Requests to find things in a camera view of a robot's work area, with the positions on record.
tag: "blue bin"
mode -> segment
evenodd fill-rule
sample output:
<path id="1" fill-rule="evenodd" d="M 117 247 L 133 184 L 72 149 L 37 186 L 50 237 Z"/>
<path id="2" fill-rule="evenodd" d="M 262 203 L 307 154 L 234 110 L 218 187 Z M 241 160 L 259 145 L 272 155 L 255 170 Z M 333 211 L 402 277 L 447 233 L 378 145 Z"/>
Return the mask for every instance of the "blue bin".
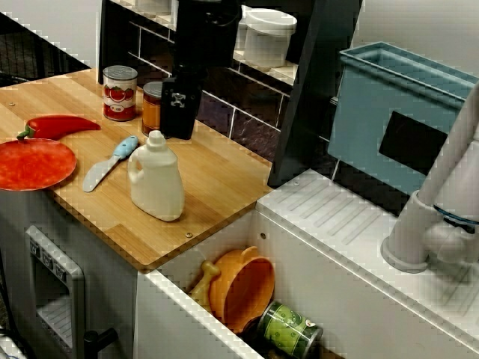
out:
<path id="1" fill-rule="evenodd" d="M 345 63 L 328 152 L 411 194 L 425 175 L 379 153 L 393 111 L 448 134 L 478 78 L 379 42 Z"/>

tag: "red plate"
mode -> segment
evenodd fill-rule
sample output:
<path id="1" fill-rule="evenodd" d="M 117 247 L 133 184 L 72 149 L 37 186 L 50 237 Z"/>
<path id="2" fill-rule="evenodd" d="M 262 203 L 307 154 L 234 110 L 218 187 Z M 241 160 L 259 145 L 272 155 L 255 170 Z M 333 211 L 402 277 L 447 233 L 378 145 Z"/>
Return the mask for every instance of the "red plate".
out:
<path id="1" fill-rule="evenodd" d="M 75 170 L 70 148 L 46 138 L 0 144 L 0 189 L 34 191 L 55 185 Z"/>

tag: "toy pepper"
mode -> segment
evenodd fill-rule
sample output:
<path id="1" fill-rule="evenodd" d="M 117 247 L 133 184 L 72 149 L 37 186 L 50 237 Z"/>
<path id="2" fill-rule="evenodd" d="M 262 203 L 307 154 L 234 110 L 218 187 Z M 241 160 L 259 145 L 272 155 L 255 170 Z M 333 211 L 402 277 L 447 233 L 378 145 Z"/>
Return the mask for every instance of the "toy pepper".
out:
<path id="1" fill-rule="evenodd" d="M 16 138 L 49 138 L 58 140 L 65 135 L 79 131 L 100 129 L 100 125 L 71 114 L 50 114 L 32 118 L 25 125 L 25 131 Z"/>

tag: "orange colander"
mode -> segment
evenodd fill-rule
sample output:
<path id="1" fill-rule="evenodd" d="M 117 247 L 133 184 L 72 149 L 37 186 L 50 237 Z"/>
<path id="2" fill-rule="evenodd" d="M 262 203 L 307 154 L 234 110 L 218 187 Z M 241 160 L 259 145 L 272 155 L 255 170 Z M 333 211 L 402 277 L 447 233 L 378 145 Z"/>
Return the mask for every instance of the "orange colander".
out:
<path id="1" fill-rule="evenodd" d="M 274 268 L 257 247 L 228 252 L 215 265 L 221 274 L 211 282 L 211 310 L 231 331 L 241 333 L 268 306 L 275 288 Z"/>

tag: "blue knife handle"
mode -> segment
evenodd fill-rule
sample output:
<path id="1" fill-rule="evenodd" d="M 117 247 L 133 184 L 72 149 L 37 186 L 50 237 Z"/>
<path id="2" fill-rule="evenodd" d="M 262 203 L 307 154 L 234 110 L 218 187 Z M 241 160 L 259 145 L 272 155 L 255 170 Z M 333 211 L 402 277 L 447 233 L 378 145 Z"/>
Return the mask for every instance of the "blue knife handle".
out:
<path id="1" fill-rule="evenodd" d="M 115 148 L 115 151 L 113 151 L 113 156 L 119 156 L 120 159 L 125 159 L 132 154 L 136 146 L 138 146 L 138 137 L 129 136 L 122 140 L 117 148 Z"/>

